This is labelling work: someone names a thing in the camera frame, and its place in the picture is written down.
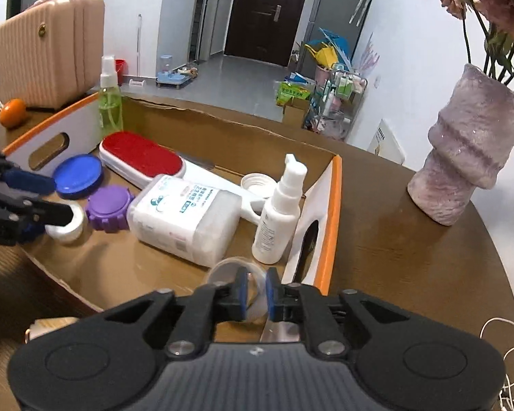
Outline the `white spray bottle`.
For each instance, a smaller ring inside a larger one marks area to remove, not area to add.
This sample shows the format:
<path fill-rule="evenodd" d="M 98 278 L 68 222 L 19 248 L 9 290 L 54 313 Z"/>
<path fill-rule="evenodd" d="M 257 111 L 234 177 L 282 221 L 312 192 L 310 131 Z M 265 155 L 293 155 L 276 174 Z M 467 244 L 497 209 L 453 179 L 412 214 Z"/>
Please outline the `white spray bottle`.
<path fill-rule="evenodd" d="M 284 173 L 262 208 L 252 243 L 252 256 L 258 262 L 278 263 L 287 249 L 301 215 L 306 175 L 307 167 L 293 154 L 287 154 Z"/>

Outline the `white cotton swab pack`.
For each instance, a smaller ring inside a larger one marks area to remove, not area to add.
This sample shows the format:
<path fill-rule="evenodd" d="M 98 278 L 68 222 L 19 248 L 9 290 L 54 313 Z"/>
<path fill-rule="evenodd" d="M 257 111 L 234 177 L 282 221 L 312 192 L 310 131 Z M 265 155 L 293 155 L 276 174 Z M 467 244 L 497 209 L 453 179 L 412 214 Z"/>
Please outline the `white cotton swab pack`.
<path fill-rule="evenodd" d="M 129 205 L 136 238 L 190 263 L 212 268 L 236 233 L 241 196 L 160 174 Z"/>

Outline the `large blue round lid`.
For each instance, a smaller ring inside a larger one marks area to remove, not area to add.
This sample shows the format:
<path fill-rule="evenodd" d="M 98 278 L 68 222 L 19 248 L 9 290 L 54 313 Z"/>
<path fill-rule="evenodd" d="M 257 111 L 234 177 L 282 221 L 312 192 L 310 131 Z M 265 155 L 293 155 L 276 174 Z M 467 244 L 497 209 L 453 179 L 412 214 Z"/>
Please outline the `large blue round lid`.
<path fill-rule="evenodd" d="M 56 193 L 62 199 L 83 199 L 100 187 L 104 179 L 102 162 L 90 154 L 63 161 L 52 174 Z"/>

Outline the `white jar lid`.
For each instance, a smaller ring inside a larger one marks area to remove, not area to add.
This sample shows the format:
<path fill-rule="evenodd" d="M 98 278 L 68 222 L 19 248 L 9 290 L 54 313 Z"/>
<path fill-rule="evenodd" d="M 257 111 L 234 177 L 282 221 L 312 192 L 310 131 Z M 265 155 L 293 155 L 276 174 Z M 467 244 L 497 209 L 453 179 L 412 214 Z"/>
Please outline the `white jar lid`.
<path fill-rule="evenodd" d="M 246 174 L 240 180 L 242 187 L 251 200 L 268 199 L 274 193 L 277 181 L 267 174 Z"/>

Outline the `pink ribbed suitcase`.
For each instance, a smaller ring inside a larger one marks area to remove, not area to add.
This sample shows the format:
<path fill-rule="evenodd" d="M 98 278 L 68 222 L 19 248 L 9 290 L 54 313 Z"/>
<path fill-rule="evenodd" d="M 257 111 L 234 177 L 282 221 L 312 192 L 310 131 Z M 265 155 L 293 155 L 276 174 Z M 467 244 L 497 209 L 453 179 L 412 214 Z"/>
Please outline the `pink ribbed suitcase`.
<path fill-rule="evenodd" d="M 97 85 L 104 0 L 38 0 L 0 25 L 0 100 L 58 110 Z"/>

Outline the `orange red cardboard box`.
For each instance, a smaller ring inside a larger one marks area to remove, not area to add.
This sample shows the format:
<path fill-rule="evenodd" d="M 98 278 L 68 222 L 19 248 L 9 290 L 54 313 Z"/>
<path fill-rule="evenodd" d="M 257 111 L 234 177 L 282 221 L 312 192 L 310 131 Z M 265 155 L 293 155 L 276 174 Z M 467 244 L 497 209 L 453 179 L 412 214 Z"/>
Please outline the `orange red cardboard box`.
<path fill-rule="evenodd" d="M 4 150 L 10 161 L 54 176 L 89 163 L 96 188 L 82 190 L 82 231 L 71 244 L 42 235 L 23 247 L 48 287 L 82 315 L 99 313 L 160 288 L 179 296 L 209 281 L 249 272 L 252 303 L 241 323 L 220 325 L 223 341 L 290 340 L 273 331 L 265 271 L 285 284 L 327 293 L 335 257 L 342 160 L 307 144 L 304 132 L 244 115 L 125 98 L 124 129 L 104 136 L 97 99 L 52 115 Z"/>

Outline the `grey refrigerator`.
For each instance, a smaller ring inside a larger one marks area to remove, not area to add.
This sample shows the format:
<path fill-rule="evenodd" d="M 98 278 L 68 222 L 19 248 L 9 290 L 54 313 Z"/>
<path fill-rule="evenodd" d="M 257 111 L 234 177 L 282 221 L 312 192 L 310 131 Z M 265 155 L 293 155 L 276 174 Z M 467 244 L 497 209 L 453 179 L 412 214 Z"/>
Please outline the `grey refrigerator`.
<path fill-rule="evenodd" d="M 365 19 L 357 24 L 365 4 L 360 6 L 358 14 L 350 23 L 359 0 L 315 0 L 310 13 L 310 19 L 304 32 L 303 45 L 316 41 L 314 47 L 319 47 L 325 39 L 320 28 L 339 34 L 348 43 L 348 58 L 352 59 Z M 302 46 L 297 72 L 307 77 L 313 77 L 316 63 L 310 52 Z"/>

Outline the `red bucket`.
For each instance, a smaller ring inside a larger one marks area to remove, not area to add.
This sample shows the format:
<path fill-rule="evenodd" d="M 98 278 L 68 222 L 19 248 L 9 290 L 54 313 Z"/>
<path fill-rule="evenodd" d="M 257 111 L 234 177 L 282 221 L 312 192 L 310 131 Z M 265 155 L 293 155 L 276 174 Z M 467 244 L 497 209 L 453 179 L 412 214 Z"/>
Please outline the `red bucket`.
<path fill-rule="evenodd" d="M 115 69 L 118 77 L 118 86 L 122 86 L 124 81 L 124 74 L 127 70 L 127 62 L 123 59 L 115 59 Z"/>

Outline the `purple ribbed vase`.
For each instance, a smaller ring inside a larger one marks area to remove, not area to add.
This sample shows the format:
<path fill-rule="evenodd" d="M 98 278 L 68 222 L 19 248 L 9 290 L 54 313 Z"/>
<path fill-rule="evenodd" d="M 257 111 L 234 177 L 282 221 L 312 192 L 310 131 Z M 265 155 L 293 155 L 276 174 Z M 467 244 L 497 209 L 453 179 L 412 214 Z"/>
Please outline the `purple ribbed vase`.
<path fill-rule="evenodd" d="M 514 147 L 514 92 L 467 64 L 428 132 L 432 150 L 407 185 L 440 225 L 454 225 L 479 187 L 491 189 Z"/>

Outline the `green spray bottle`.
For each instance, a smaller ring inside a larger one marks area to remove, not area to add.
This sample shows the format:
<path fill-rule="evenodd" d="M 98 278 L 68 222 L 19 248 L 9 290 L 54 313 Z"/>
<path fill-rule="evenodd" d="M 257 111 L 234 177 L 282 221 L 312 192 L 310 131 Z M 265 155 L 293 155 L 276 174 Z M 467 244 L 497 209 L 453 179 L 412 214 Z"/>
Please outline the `green spray bottle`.
<path fill-rule="evenodd" d="M 98 111 L 103 138 L 123 130 L 122 96 L 114 56 L 102 56 Z"/>

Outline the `pet water feeder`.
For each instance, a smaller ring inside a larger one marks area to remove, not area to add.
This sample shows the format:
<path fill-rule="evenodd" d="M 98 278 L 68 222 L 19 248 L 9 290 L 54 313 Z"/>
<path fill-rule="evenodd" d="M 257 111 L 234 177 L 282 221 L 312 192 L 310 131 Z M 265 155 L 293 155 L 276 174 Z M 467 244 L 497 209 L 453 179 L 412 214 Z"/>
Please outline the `pet water feeder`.
<path fill-rule="evenodd" d="M 197 66 L 188 63 L 175 67 L 172 65 L 173 56 L 166 54 L 159 58 L 159 70 L 156 76 L 157 87 L 171 86 L 180 89 L 198 76 Z"/>

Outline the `red white lint brush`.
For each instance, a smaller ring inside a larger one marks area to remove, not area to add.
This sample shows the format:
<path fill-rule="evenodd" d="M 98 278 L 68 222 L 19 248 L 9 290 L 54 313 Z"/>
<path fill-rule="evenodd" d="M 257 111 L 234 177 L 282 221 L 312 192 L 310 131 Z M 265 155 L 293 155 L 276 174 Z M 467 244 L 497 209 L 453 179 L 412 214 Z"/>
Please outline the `red white lint brush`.
<path fill-rule="evenodd" d="M 157 175 L 167 174 L 235 193 L 242 198 L 241 217 L 254 225 L 260 220 L 245 189 L 150 139 L 131 132 L 116 132 L 101 141 L 98 152 L 105 166 L 139 189 L 148 186 Z"/>

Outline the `white round jar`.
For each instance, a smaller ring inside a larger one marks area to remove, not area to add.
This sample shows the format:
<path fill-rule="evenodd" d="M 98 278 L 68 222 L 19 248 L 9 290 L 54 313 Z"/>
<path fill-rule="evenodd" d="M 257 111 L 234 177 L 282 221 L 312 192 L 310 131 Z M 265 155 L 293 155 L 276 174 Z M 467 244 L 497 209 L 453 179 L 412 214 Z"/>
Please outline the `white round jar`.
<path fill-rule="evenodd" d="M 60 244 L 72 244 L 81 237 L 85 224 L 86 213 L 85 210 L 77 202 L 65 202 L 72 210 L 73 216 L 67 225 L 46 225 L 46 234 Z"/>

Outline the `orange fruit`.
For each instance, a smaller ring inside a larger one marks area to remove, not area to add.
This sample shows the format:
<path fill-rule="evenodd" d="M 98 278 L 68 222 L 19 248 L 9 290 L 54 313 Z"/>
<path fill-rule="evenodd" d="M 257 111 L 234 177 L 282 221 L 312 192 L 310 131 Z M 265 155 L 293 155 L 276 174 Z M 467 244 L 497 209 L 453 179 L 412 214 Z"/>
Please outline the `orange fruit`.
<path fill-rule="evenodd" d="M 19 127 L 27 118 L 26 104 L 19 98 L 9 100 L 0 111 L 0 123 L 8 130 Z"/>

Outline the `dark wooden door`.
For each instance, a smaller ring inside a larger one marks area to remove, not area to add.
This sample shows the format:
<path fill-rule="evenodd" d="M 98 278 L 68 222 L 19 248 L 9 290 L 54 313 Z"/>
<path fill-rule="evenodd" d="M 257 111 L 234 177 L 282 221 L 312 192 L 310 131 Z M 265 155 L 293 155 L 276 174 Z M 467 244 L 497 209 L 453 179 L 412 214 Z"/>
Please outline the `dark wooden door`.
<path fill-rule="evenodd" d="M 288 65 L 304 0 L 234 0 L 224 53 Z"/>

